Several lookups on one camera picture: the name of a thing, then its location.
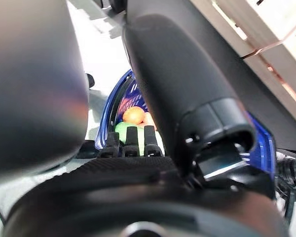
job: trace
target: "blue bowl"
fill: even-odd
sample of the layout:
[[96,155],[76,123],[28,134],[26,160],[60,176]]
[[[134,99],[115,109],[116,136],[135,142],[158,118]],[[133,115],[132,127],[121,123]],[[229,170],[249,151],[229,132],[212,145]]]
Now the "blue bowl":
[[[129,70],[116,84],[108,97],[101,118],[100,128],[95,139],[95,148],[100,150],[105,145],[108,132],[114,131],[114,127],[122,122],[124,112],[133,106],[141,107],[148,111],[141,92],[138,89],[134,74]],[[241,157],[248,164],[266,171],[274,178],[275,174],[275,149],[274,140],[270,132],[262,124],[250,115],[258,132],[256,146],[250,153],[243,153]]]

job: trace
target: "blurry black object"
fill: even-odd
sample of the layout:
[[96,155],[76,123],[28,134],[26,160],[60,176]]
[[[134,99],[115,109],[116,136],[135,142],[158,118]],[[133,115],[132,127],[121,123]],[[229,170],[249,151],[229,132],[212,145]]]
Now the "blurry black object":
[[88,82],[89,82],[89,88],[91,88],[95,85],[94,78],[91,74],[88,74],[88,73],[87,73],[87,77],[88,77]]
[[126,9],[127,0],[110,0],[110,4],[115,13],[120,13]]
[[[188,13],[193,7],[181,0],[128,0],[123,41],[167,153],[188,176],[210,144],[226,138],[248,152],[256,132],[225,75],[189,34],[191,25],[180,27],[174,5]],[[200,18],[193,26],[203,23]]]
[[103,8],[103,1],[102,0],[93,0],[96,5],[98,5],[100,8]]
[[75,159],[92,159],[97,157],[99,151],[94,147],[94,140],[85,140]]
[[296,194],[296,159],[283,158],[278,161],[277,174]]
[[119,236],[138,221],[185,236],[288,236],[269,198],[226,185],[189,188],[168,157],[94,159],[56,176],[13,206],[2,236]]
[[0,182],[70,159],[87,121],[88,85],[66,1],[0,0]]
[[287,223],[290,224],[294,211],[294,203],[296,201],[296,192],[293,186],[281,177],[276,177],[276,192],[280,195],[280,198],[285,201],[281,212]]
[[296,159],[283,158],[277,162],[276,192],[285,201],[284,217],[290,223],[296,201]]

